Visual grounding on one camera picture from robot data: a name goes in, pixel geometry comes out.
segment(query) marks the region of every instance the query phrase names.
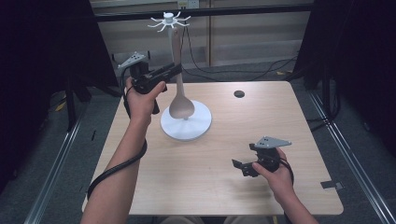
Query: forearm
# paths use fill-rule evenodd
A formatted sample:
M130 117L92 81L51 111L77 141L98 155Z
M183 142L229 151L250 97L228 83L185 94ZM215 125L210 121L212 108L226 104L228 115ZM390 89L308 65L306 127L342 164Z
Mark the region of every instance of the forearm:
M291 194L279 200L280 205L293 224L318 223L306 207L300 202L297 195Z
M144 119L130 121L106 170L140 152L148 125ZM138 169L139 161L117 171L98 184L87 203L81 223L124 223L134 197Z

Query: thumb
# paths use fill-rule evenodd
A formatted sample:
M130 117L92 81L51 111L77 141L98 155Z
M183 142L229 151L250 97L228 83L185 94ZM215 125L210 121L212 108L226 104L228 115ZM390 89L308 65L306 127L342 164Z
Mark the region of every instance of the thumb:
M165 82L162 81L158 83L157 86L155 86L154 89L152 89L151 92L149 92L148 94L152 99L155 99L163 91L164 88L165 88Z
M253 169L255 171L257 171L257 173L259 173L260 175L264 176L266 179L271 178L272 173L269 172L267 169L265 169L264 167L262 167L260 164L258 164L257 162L253 162L252 165Z

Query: gray carpet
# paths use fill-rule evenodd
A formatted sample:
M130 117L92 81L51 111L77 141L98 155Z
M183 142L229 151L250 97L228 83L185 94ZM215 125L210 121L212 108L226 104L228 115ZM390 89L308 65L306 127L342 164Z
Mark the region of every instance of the gray carpet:
M268 68L269 63L256 63L206 68L205 70L211 72L225 70L266 71ZM289 63L280 70L287 71L292 68L293 63ZM248 81L261 75L245 72L208 74L197 69L191 69L189 72L199 76L212 77L217 81ZM257 80L280 80L283 77L272 72ZM214 81L187 73L183 78L185 82ZM301 79L293 80L291 85L305 117L307 119L318 118L318 112L304 89L303 81ZM81 205L85 191L91 182L95 165L120 101L120 98L106 95L97 89L90 89L90 91L92 100L87 105L78 135L71 146L41 223L78 223L81 218ZM52 98L52 101L56 103L56 97ZM82 106L84 104L78 103L78 108ZM65 109L60 112L55 112L53 109L49 110L49 119L45 122L44 129L41 131L30 157L20 169L18 178L10 181L0 195L0 223L22 223L26 219L57 156L66 134L67 114ZM342 100L342 108L336 118L336 123L367 174L394 211L396 208L396 198L393 193L396 182L396 174L393 172L396 170L395 158L391 157L384 149L378 137L364 129L359 114L345 99ZM309 124L312 127L318 125L315 122ZM320 128L314 131L313 135L332 180L341 181L345 186L344 189L338 190L345 207L344 213L340 216L318 217L318 220L321 223L381 223L327 128ZM220 219L209 217L205 221L219 223ZM151 217L130 217L128 223L151 223Z

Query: table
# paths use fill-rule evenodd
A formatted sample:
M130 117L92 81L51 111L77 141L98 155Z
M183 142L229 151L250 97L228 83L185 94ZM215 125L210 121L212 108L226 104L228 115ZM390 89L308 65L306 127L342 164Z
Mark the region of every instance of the table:
M176 95L175 84L167 87L157 98L161 111ZM184 89L188 98L210 109L211 127L202 137L181 142L163 132L161 114L152 116L131 215L283 214L263 177L242 176L232 164L232 159L256 161L248 144L265 135L292 142L282 150L295 175L295 191L312 214L343 212L336 190L320 185L331 178L289 82L186 83ZM235 91L243 91L245 96L237 98ZM127 120L121 100L93 179L107 166Z

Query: white round base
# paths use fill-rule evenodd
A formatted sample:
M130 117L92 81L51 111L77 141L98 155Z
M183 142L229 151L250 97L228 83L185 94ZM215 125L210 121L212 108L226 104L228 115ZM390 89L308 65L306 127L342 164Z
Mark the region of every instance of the white round base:
M194 140L209 129L212 123L212 114L206 105L192 101L195 110L187 119L174 119L169 114L169 106L163 111L161 116L161 126L163 131L170 137L179 141Z

